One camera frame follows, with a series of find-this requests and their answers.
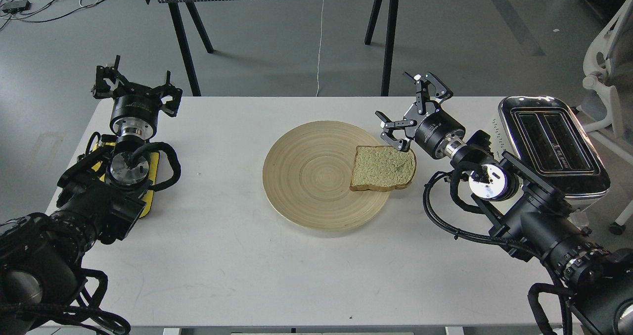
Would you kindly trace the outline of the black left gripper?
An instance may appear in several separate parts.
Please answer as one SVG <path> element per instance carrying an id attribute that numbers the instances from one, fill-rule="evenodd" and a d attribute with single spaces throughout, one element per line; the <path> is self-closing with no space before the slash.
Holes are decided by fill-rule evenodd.
<path id="1" fill-rule="evenodd" d="M 171 71 L 166 71 L 165 82 L 152 89 L 152 95 L 145 95 L 141 88 L 130 89 L 130 83 L 118 71 L 121 56 L 117 55 L 113 64 L 97 66 L 92 96 L 95 99 L 114 99 L 109 127 L 119 133 L 124 124 L 140 120 L 145 133 L 157 132 L 158 112 L 162 110 L 174 118 L 179 111 L 182 89 L 171 83 Z"/>

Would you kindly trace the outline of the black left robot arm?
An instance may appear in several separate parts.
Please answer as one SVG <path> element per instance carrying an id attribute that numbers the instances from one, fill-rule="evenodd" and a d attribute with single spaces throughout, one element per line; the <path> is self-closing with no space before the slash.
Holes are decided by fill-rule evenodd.
<path id="1" fill-rule="evenodd" d="M 96 99 L 113 100 L 111 134 L 94 133 L 77 163 L 61 175 L 57 209 L 1 225 L 1 333 L 24 335 L 46 322 L 98 335 L 128 335 L 131 326 L 100 306 L 107 275 L 82 267 L 97 241 L 126 238 L 147 214 L 152 196 L 176 184 L 181 164 L 167 143 L 154 143 L 158 115 L 175 117 L 182 90 L 129 82 L 116 60 L 96 68 Z"/>

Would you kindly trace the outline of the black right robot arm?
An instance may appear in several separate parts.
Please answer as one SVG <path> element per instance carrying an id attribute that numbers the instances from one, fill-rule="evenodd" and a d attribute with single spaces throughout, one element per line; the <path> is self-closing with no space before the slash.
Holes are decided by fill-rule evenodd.
<path id="1" fill-rule="evenodd" d="M 610 188 L 608 173 L 572 109 L 551 96 L 508 96 L 489 134 L 464 141 L 465 127 L 442 108 L 453 96 L 433 73 L 412 77 L 415 101 L 400 120 L 375 114 L 381 138 L 407 152 L 418 144 L 452 171 L 425 184 L 422 204 L 439 228 L 509 256 L 536 258 L 552 282 L 535 283 L 528 302 L 543 335 L 551 324 L 540 294 L 558 297 L 563 333 L 575 316 L 593 335 L 632 333 L 632 250 L 611 252 L 570 220 L 577 203 L 593 203 Z"/>

